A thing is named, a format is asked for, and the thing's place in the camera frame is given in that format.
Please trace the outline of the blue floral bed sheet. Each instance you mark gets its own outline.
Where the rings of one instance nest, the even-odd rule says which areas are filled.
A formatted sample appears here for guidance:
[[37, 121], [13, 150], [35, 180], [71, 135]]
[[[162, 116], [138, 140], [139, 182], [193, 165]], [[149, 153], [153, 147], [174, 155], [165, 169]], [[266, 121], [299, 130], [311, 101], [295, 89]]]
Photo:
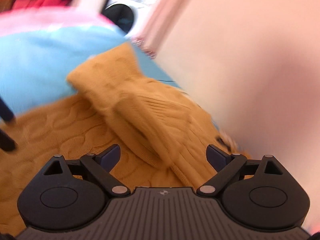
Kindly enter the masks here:
[[1, 100], [13, 114], [68, 98], [86, 99], [113, 127], [211, 116], [125, 37], [103, 27], [68, 27], [1, 38]]

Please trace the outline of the white washing machine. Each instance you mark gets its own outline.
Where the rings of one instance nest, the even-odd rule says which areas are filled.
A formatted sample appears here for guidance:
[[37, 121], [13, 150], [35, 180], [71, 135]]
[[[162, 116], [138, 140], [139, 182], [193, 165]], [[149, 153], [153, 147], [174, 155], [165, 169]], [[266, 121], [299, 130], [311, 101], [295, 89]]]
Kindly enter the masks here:
[[128, 38], [139, 36], [161, 0], [108, 0], [102, 15], [117, 25]]

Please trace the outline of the pink satin curtain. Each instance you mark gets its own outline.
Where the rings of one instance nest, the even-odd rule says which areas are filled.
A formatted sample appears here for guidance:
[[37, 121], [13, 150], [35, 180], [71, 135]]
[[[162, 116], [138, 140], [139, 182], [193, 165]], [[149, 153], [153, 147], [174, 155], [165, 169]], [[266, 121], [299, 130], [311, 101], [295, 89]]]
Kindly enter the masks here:
[[149, 58], [154, 59], [162, 41], [177, 20], [188, 0], [160, 0], [143, 29], [132, 41]]

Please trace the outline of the mustard cable-knit sweater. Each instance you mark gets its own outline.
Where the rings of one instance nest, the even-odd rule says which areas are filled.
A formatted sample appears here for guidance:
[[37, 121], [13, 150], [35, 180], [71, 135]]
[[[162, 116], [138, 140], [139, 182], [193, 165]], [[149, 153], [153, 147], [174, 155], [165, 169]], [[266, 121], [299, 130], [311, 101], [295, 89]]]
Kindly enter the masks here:
[[208, 145], [239, 151], [180, 89], [145, 76], [128, 43], [87, 60], [67, 81], [76, 95], [1, 125], [17, 143], [14, 152], [1, 152], [2, 233], [24, 229], [17, 199], [56, 154], [78, 159], [117, 144], [121, 158], [112, 175], [128, 188], [197, 188], [216, 173], [206, 161]]

